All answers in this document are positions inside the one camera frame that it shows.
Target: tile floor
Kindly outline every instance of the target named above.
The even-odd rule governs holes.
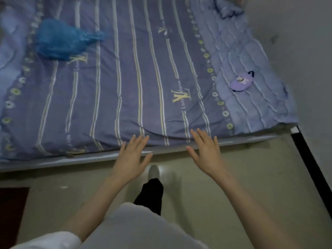
[[[229,169],[303,248],[331,248],[332,221],[289,135],[222,148]],[[110,173],[113,162],[0,175],[0,187],[31,187],[18,242],[57,231]],[[210,248],[253,248],[220,188],[185,152],[156,155],[165,186],[162,216]],[[147,171],[124,188],[110,211],[133,201]]]

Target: blue plastic bag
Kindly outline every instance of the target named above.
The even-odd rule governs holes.
[[[79,55],[87,46],[104,40],[105,34],[84,32],[56,19],[45,19],[36,34],[36,50],[46,58],[69,61],[71,55]]]

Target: wall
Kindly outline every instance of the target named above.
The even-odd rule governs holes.
[[[300,129],[332,188],[332,0],[249,0],[271,65],[297,100]]]

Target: black pants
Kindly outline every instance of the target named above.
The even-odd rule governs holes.
[[[152,212],[161,214],[161,199],[164,193],[164,186],[158,178],[153,178],[143,185],[142,191],[134,201],[135,205],[143,205]]]

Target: person's right hand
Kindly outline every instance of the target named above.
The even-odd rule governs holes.
[[[213,175],[224,169],[217,137],[215,136],[212,140],[205,131],[199,128],[197,133],[193,130],[190,130],[190,132],[198,145],[200,154],[198,155],[193,147],[186,146],[188,153],[204,173],[213,177]]]

